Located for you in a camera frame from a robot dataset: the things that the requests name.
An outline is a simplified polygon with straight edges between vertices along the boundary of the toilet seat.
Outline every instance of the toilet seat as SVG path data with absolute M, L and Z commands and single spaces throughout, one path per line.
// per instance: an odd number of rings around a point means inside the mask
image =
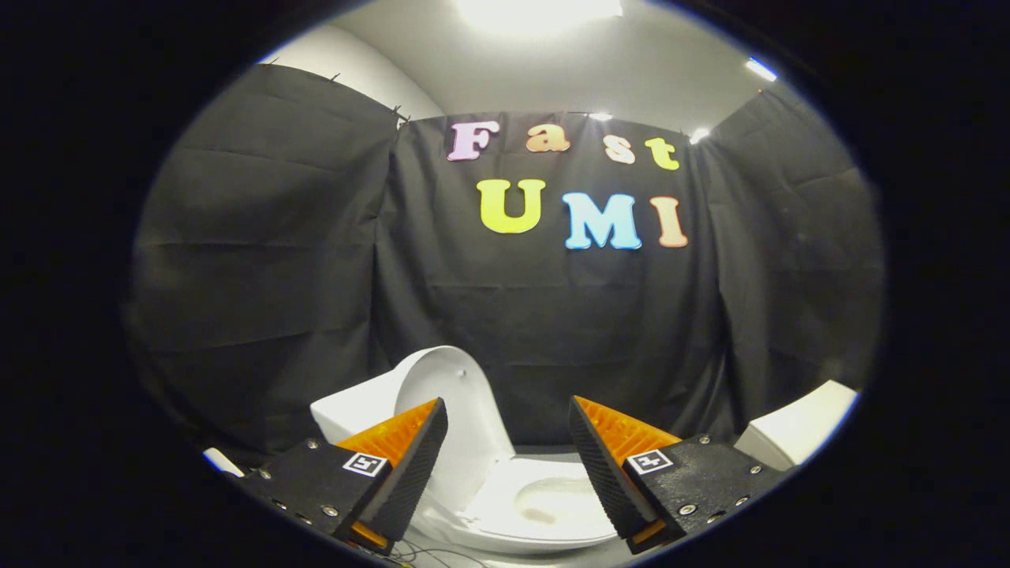
M 411 518 L 429 538 L 493 552 L 536 554 L 593 546 L 616 532 L 582 463 L 517 456 L 484 372 L 448 346 L 419 351 L 392 371 L 312 403 L 337 444 L 440 396 L 448 431 Z
M 591 546 L 615 535 L 579 462 L 524 457 L 501 462 L 461 516 L 475 531 L 544 549 L 556 543 Z

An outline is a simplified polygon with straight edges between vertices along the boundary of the orange letter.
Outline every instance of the orange letter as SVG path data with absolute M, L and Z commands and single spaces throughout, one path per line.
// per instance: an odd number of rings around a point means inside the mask
M 660 214 L 660 228 L 663 229 L 660 245 L 669 249 L 686 246 L 688 238 L 681 230 L 681 220 L 677 218 L 677 205 L 680 202 L 673 197 L 653 197 L 648 202 Z
M 634 164 L 634 153 L 626 138 L 607 134 L 603 136 L 603 146 L 607 147 L 607 158 L 621 164 Z
M 526 132 L 531 136 L 526 140 L 526 150 L 530 152 L 565 152 L 572 143 L 565 139 L 565 129 L 558 124 L 537 124 Z

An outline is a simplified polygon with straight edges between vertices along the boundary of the colorful foam letter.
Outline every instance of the colorful foam letter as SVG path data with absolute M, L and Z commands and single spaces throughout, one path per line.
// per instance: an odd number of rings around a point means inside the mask
M 648 202 L 655 207 L 655 211 L 660 214 L 660 227 L 663 229 L 663 234 L 660 235 L 660 246 L 669 249 L 687 246 L 688 238 L 681 230 L 681 219 L 677 217 L 677 205 L 680 202 L 673 197 L 662 196 L 653 197 Z
M 607 236 L 613 229 L 610 246 L 614 249 L 638 249 L 641 240 L 634 230 L 634 217 L 631 216 L 631 205 L 634 197 L 615 193 L 610 196 L 603 212 L 596 207 L 593 200 L 585 193 L 566 193 L 562 201 L 568 203 L 572 215 L 572 236 L 565 241 L 569 249 L 589 249 L 592 243 L 586 234 L 588 228 L 598 247 L 607 244 Z
M 495 232 L 525 232 L 540 222 L 540 191 L 546 187 L 543 180 L 521 180 L 518 184 L 525 198 L 522 216 L 505 214 L 507 180 L 484 180 L 477 184 L 481 192 L 481 220 Z
M 634 164 L 634 153 L 627 138 L 607 134 L 603 136 L 603 146 L 607 147 L 607 158 L 621 164 Z
M 673 145 L 667 144 L 667 140 L 651 138 L 645 140 L 645 146 L 652 149 L 652 160 L 655 160 L 656 166 L 664 170 L 676 170 L 681 167 L 680 162 L 670 159 L 670 155 L 676 151 Z
M 449 161 L 477 160 L 481 157 L 481 153 L 474 148 L 474 145 L 481 149 L 487 148 L 491 140 L 491 134 L 488 132 L 497 132 L 500 128 L 501 126 L 494 120 L 452 124 L 452 129 L 456 130 L 456 140 L 452 143 L 452 152 L 448 155 Z
M 530 152 L 565 152 L 572 143 L 565 137 L 565 128 L 558 124 L 537 124 L 526 131 L 526 150 Z

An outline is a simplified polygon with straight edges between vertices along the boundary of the pink letter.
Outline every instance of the pink letter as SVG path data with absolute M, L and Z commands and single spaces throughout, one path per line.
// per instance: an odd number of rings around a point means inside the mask
M 488 141 L 491 140 L 488 130 L 497 132 L 499 128 L 498 122 L 493 120 L 488 122 L 459 122 L 452 124 L 452 129 L 456 130 L 456 141 L 452 146 L 451 154 L 448 155 L 449 161 L 477 160 L 481 157 L 481 153 L 474 149 L 474 145 L 482 149 L 487 148 Z

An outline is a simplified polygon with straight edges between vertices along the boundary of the white wall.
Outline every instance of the white wall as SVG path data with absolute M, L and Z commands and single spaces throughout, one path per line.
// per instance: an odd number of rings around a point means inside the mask
M 293 39 L 261 63 L 294 67 L 329 79 L 373 98 L 411 119 L 445 114 L 427 93 L 382 54 L 347 31 L 323 24 Z

